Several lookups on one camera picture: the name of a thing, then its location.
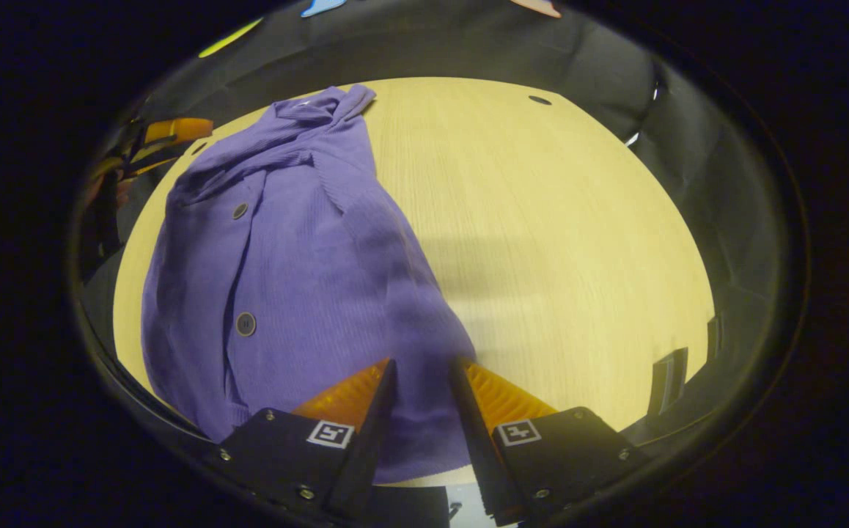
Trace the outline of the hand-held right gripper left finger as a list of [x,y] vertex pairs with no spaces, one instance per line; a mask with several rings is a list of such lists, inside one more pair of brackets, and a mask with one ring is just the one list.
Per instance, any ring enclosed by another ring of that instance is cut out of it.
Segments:
[[264,408],[211,452],[235,491],[294,524],[357,524],[397,393],[397,364],[384,359],[284,412]]

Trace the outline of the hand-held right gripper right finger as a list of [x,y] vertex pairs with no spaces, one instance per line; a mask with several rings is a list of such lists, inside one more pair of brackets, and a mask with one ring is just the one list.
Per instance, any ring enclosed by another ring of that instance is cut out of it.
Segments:
[[450,388],[486,515],[499,527],[549,527],[606,495],[648,455],[585,407],[556,411],[464,356]]

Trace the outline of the purple knit cardigan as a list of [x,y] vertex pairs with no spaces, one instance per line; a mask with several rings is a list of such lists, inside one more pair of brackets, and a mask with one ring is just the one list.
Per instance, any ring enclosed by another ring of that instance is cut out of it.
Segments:
[[448,370],[474,345],[381,185],[363,84],[272,103],[166,195],[142,292],[154,392],[211,441],[383,359],[397,399],[375,481],[469,465]]

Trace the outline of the black backdrop cloth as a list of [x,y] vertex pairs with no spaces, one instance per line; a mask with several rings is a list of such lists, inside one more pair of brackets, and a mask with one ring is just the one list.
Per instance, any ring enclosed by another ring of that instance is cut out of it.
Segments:
[[296,4],[286,4],[228,51],[173,67],[117,117],[106,148],[154,120],[224,125],[334,81],[463,77],[555,92],[632,141],[685,216],[716,305],[712,371],[633,431],[656,444],[702,430],[736,441],[766,424],[809,275],[794,174],[749,104],[672,41],[602,4],[569,4],[565,21],[544,21],[490,0],[356,1],[319,21],[295,20]]

